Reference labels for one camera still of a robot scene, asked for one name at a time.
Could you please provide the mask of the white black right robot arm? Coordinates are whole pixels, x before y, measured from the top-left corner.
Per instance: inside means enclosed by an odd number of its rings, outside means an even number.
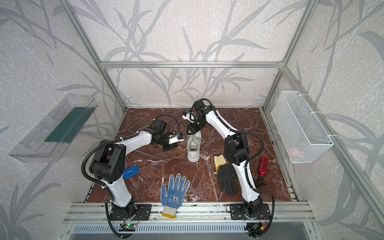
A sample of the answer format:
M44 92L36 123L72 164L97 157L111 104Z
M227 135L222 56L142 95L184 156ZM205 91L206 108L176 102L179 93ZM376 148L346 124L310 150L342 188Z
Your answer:
M191 109L183 112L183 119L188 120L188 135L201 131L206 124L211 125L224 139L224 154L215 157L217 179L222 192L233 196L238 192L236 181L240 183L244 211L249 218L264 207L262 197L253 179L250 161L258 157L265 148L263 139L254 133L239 131L232 127L208 99L194 102ZM254 136L261 142L260 150L250 156L247 136Z

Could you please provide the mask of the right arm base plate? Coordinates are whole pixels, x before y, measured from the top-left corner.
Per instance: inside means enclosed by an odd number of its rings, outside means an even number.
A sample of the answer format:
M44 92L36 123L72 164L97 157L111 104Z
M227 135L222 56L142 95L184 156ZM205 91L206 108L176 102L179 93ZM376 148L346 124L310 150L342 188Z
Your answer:
M262 204L252 210L245 204L229 204L231 220L269 220L271 211L268 204Z

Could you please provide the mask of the white leather sneaker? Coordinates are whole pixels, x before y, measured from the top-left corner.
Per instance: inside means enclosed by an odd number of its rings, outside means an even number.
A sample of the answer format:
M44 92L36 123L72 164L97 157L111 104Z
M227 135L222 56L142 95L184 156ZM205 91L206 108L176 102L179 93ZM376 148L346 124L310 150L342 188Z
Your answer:
M201 131L192 134L190 130L187 132L187 155L188 160L192 163L200 159L201 144L204 142L202 139Z

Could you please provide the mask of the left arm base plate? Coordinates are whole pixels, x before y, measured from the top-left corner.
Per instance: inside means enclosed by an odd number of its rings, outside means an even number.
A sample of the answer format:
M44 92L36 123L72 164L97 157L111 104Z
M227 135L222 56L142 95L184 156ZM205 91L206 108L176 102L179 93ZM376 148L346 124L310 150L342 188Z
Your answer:
M112 204L109 218L111 221L148 221L151 214L152 205L150 204L131 204L125 208L117 207Z

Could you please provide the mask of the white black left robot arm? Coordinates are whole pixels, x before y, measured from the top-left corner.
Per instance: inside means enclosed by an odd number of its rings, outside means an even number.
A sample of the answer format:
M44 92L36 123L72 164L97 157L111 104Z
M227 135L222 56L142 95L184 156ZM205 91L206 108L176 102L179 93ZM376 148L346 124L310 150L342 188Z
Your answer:
M163 151L170 151L185 140L180 131L166 133L167 123L155 119L153 123L135 134L121 140L103 140L91 150L81 165L83 176L101 185L111 196L114 207L126 209L132 205L133 197L124 182L126 156L131 152L148 145L160 145Z

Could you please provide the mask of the grey-white shoelace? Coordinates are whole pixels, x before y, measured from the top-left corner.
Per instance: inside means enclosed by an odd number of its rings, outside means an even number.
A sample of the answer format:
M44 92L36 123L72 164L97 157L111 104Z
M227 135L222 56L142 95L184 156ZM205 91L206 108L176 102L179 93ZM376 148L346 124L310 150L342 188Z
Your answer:
M189 133L186 135L185 141L180 143L179 149L182 151L199 151L204 141L201 131L196 134Z

